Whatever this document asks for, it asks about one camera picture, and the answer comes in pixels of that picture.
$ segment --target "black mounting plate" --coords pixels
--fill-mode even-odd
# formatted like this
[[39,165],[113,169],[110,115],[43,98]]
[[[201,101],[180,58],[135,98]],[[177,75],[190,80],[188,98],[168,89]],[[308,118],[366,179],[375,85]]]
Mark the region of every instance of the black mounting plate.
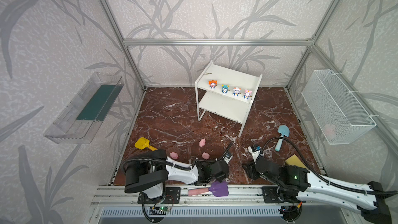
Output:
[[[163,203],[173,203],[178,204],[180,202],[180,195],[181,195],[181,188],[180,187],[166,187],[166,190],[164,192],[164,195],[171,195],[171,197],[166,197],[163,201]],[[142,204],[142,198],[145,196],[144,203],[145,204],[155,204],[159,202],[159,198],[155,199],[149,199],[146,194],[143,192],[140,192],[140,195],[138,196],[138,204]]]
[[261,187],[263,193],[264,203],[281,203],[278,198],[277,189],[278,186],[265,186]]

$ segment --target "shelf board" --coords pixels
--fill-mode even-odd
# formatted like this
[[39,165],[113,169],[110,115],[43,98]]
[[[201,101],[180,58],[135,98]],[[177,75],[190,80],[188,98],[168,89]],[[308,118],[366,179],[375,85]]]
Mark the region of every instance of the shelf board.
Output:
[[248,111],[248,105],[244,101],[234,100],[221,93],[208,91],[199,102],[199,108],[220,115],[232,121],[243,123]]
[[[259,77],[253,75],[248,75],[246,73],[235,71],[226,67],[211,64],[209,68],[204,71],[203,76],[197,82],[197,87],[206,91],[214,92],[222,97],[228,97],[234,101],[249,104],[250,100],[245,100],[243,98],[243,93],[245,92],[245,89],[253,91],[254,93],[257,89],[259,79]],[[210,80],[217,81],[217,86],[215,89],[210,89]],[[222,84],[229,86],[230,91],[228,91],[226,95],[221,92]],[[241,93],[237,97],[233,96],[232,94],[234,87],[241,88]]]

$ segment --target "blue shovel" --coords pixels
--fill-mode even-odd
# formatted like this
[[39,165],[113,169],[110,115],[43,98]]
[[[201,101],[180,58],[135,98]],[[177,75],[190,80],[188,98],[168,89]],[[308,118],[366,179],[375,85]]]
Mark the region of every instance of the blue shovel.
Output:
[[[283,137],[283,136],[289,137],[289,134],[290,134],[289,127],[287,127],[285,125],[281,125],[278,128],[278,132],[281,134],[281,137]],[[276,147],[275,147],[275,151],[277,151],[277,152],[280,151],[281,146],[282,146],[282,141],[283,141],[283,139],[281,139],[281,138],[278,140],[278,143],[276,144]]]

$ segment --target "wall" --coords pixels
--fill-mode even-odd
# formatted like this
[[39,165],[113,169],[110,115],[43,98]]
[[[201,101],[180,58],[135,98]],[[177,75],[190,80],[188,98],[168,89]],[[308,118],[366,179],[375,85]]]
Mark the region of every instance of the wall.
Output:
[[[311,38],[331,0],[107,0],[123,38]],[[192,86],[210,60],[286,85],[304,47],[130,47],[147,85]]]
[[[398,134],[398,0],[343,0],[317,45]],[[301,91],[315,69],[325,69],[311,55],[291,87],[306,127],[331,177],[350,182],[379,181],[398,190],[398,160],[373,129],[351,144],[329,145]],[[398,197],[387,199],[398,222]]]
[[[0,222],[82,223],[137,110],[136,77],[97,0],[1,0],[0,38]],[[92,143],[45,138],[93,72],[126,84]]]

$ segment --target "brown marble tabletop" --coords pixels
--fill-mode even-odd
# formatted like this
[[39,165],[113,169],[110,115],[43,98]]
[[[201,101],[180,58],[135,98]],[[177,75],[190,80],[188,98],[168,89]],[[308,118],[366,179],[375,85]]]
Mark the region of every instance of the brown marble tabletop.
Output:
[[[200,90],[199,98],[204,93],[204,90]],[[210,159],[218,158],[227,145],[234,141],[235,144],[230,149],[233,158],[229,163],[228,183],[268,184],[268,181],[261,178],[255,181],[248,178],[241,164],[252,161],[247,147],[253,144],[263,146],[268,139],[280,136],[277,130],[283,124],[290,129],[288,138],[297,145],[312,167],[319,171],[282,87],[258,89],[240,138],[238,138],[241,128],[239,123],[209,112],[205,113],[201,121],[197,120],[195,88],[148,88],[123,159],[150,151],[147,148],[139,150],[134,147],[134,143],[140,137],[149,139],[153,147],[166,150],[168,156],[170,152],[177,152],[179,156],[177,161],[183,163],[190,163],[195,157],[201,158],[203,152],[210,154]],[[204,147],[199,147],[202,138],[206,139],[206,144]],[[271,142],[270,148],[265,152],[270,160],[282,165],[293,154],[298,156],[294,148],[285,141],[280,152],[276,152],[276,142],[277,140]],[[124,184],[125,176],[119,170],[114,185]]]

